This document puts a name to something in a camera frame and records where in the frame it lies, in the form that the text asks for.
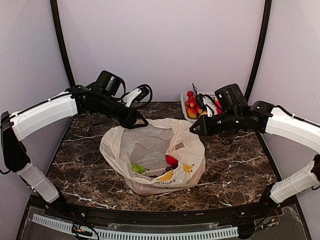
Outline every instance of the black pole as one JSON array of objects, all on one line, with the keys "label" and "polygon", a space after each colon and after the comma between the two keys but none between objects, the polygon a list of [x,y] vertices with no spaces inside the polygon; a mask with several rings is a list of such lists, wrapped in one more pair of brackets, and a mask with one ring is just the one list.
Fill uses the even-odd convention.
[{"label": "black pole", "polygon": [[50,0],[50,4],[51,4],[51,11],[52,11],[56,39],[58,40],[58,45],[59,45],[60,54],[62,57],[65,73],[68,78],[70,87],[72,87],[72,86],[76,85],[76,82],[75,82],[74,76],[72,74],[72,70],[71,70],[71,66],[70,66],[70,62],[69,62],[69,58],[68,58],[68,54],[67,54],[66,44],[65,44],[65,40],[64,40],[64,35],[62,33],[62,27],[61,27],[61,22],[60,22],[60,17],[59,17],[57,0]]},{"label": "black pole", "polygon": [[263,10],[263,17],[262,17],[262,24],[260,29],[260,36],[258,40],[258,45],[256,47],[255,57],[253,61],[253,66],[251,69],[251,74],[249,77],[248,85],[246,86],[244,97],[248,101],[252,92],[252,89],[254,88],[255,80],[257,77],[259,64],[262,56],[262,52],[264,50],[266,35],[267,35],[267,29],[268,29],[268,23],[270,18],[270,12],[271,12],[271,3],[272,0],[265,0],[264,3],[264,10]]}]

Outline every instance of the plastic bag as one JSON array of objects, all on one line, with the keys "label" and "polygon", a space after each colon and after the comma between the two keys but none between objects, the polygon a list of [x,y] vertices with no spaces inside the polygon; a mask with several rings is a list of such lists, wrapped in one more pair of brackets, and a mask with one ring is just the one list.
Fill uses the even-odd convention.
[{"label": "plastic bag", "polygon": [[[150,195],[178,191],[198,184],[206,169],[205,147],[198,135],[189,131],[191,123],[172,118],[147,120],[147,127],[114,127],[106,132],[100,151],[107,162],[125,177],[137,194]],[[178,160],[170,166],[166,155]],[[132,171],[132,163],[146,168],[143,174]]]}]

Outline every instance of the white plastic basket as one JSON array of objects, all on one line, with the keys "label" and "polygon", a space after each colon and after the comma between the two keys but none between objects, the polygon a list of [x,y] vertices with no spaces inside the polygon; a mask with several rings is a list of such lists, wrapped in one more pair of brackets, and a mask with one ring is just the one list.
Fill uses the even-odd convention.
[{"label": "white plastic basket", "polygon": [[[209,95],[210,97],[212,97],[213,99],[215,99],[215,97],[216,97],[214,91],[198,91],[198,94],[207,94],[207,95]],[[186,92],[186,91],[185,91],[185,92],[182,92],[181,95],[180,95],[182,112],[183,112],[184,118],[185,118],[186,120],[188,120],[188,121],[191,122],[191,123],[195,123],[195,122],[197,121],[197,119],[188,118],[188,115],[187,115],[187,110],[186,110],[185,102],[188,101],[188,99],[189,99],[189,97],[187,96],[187,92]]]}]

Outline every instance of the green vegetable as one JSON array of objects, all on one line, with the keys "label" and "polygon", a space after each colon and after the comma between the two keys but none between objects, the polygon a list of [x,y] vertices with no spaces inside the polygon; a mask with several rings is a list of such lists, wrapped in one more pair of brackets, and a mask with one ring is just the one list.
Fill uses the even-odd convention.
[{"label": "green vegetable", "polygon": [[140,166],[136,163],[131,163],[131,169],[138,174],[143,174],[146,171],[146,168],[144,166]]}]

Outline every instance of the brown marble surface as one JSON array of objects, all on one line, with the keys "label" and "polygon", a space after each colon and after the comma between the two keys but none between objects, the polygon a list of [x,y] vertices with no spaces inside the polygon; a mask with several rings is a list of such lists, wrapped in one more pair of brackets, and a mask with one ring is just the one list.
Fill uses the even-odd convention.
[{"label": "brown marble surface", "polygon": [[[184,119],[178,102],[151,103],[141,113],[146,119]],[[206,171],[197,186],[140,196],[99,151],[103,135],[118,125],[100,114],[78,115],[73,120],[48,173],[69,203],[131,211],[205,210],[257,202],[264,188],[276,181],[256,135],[240,131],[231,145],[222,145],[217,136],[200,138]]]}]

